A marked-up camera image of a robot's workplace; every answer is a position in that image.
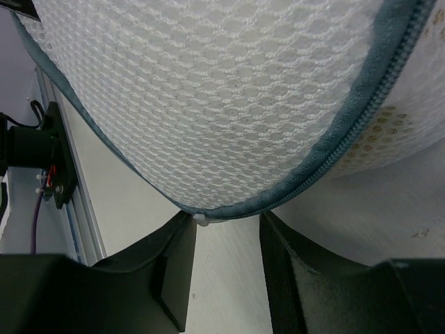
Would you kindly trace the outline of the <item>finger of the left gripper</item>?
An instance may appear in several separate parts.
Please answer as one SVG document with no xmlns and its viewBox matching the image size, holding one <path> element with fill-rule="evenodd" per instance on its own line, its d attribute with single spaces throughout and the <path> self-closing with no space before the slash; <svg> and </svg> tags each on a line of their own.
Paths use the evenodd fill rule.
<svg viewBox="0 0 445 334">
<path fill-rule="evenodd" d="M 0 6 L 13 13 L 40 22 L 39 15 L 32 0 L 0 0 Z"/>
</svg>

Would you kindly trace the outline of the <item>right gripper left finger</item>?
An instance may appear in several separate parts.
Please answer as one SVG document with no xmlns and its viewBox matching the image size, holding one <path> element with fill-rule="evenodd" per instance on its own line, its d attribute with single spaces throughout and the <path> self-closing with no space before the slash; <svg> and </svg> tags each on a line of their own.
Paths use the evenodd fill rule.
<svg viewBox="0 0 445 334">
<path fill-rule="evenodd" d="M 1 256 L 2 333 L 182 333 L 196 226 L 180 212 L 88 267 L 64 255 Z"/>
</svg>

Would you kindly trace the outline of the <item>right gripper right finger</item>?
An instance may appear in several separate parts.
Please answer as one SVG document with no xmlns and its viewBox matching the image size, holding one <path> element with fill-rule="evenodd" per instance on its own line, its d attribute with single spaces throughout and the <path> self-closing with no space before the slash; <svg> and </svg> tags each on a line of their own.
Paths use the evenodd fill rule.
<svg viewBox="0 0 445 334">
<path fill-rule="evenodd" d="M 259 219 L 274 333 L 443 333 L 444 261 L 390 259 L 366 266 L 291 229 Z"/>
</svg>

